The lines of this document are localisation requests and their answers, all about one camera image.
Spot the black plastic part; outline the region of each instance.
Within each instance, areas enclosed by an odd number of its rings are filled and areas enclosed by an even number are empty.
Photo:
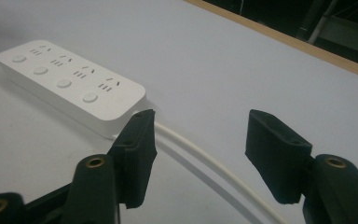
[[[112,156],[120,183],[120,203],[127,208],[139,207],[145,199],[155,147],[153,110],[145,110],[132,116],[107,153]]]
[[[269,113],[251,110],[245,155],[279,203],[298,203],[312,144]]]
[[[20,194],[0,194],[0,224],[20,223],[25,223],[25,208]]]
[[[119,223],[113,160],[93,155],[76,167],[63,208],[62,224]]]
[[[358,169],[343,158],[319,155],[312,176],[331,223],[358,223]]]
[[[70,185],[65,185],[25,205],[27,223],[60,223]]]

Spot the power strip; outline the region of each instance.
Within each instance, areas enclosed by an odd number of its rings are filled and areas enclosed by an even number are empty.
[[[0,53],[8,78],[106,138],[114,138],[135,111],[145,88],[46,40]]]

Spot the power cord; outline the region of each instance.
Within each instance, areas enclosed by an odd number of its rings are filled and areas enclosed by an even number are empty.
[[[276,223],[288,223],[283,219],[275,210],[273,210],[263,199],[257,195],[247,184],[241,181],[236,175],[228,170],[222,163],[217,159],[209,155],[204,149],[198,147],[188,139],[184,138],[179,133],[155,122],[156,131],[162,136],[170,139],[175,144],[186,150],[192,156],[200,160],[202,163],[207,165],[210,169],[215,171],[223,179],[225,179],[232,187],[234,187],[243,197],[251,201],[257,209],[262,212],[266,217]]]

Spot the white power strip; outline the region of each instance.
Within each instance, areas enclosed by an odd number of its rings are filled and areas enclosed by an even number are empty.
[[[0,64],[10,80],[106,138],[145,106],[143,86],[45,40],[0,53]]]

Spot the white table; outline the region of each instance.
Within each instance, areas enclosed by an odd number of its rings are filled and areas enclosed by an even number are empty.
[[[358,167],[358,76],[202,8],[181,0],[0,0],[0,52],[36,39],[144,85],[158,122],[204,147],[290,223],[304,223],[302,204],[276,203],[244,156],[250,109],[287,123],[314,145],[312,156],[334,154]],[[0,192],[28,203],[69,183],[78,161],[111,144],[0,68]],[[241,204],[267,222],[182,155],[189,163],[158,150],[145,203],[123,209],[122,223],[247,223]],[[230,205],[217,188],[238,201]]]

